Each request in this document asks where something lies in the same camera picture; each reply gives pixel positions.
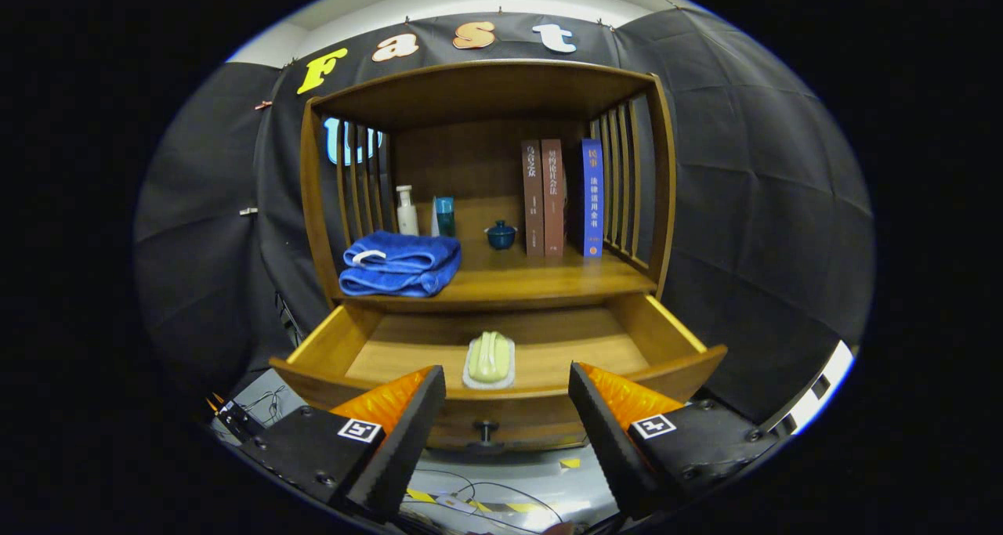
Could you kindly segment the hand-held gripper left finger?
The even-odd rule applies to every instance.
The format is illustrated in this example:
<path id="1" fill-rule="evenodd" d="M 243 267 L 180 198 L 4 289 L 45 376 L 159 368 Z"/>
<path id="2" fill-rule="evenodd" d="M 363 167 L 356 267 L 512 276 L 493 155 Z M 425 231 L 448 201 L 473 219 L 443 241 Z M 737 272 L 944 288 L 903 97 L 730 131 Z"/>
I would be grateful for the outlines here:
<path id="1" fill-rule="evenodd" d="M 429 365 L 332 410 L 300 406 L 237 447 L 307 500 L 376 523 L 394 518 L 447 397 Z"/>

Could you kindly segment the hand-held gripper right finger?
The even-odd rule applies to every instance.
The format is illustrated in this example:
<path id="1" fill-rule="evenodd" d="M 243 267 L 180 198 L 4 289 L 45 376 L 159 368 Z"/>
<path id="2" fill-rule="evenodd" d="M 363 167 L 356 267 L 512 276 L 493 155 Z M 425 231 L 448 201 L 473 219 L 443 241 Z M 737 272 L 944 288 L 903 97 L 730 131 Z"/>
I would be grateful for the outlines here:
<path id="1" fill-rule="evenodd" d="M 725 486 L 781 437 L 712 399 L 682 403 L 574 361 L 567 395 L 620 513 L 644 519 Z"/>

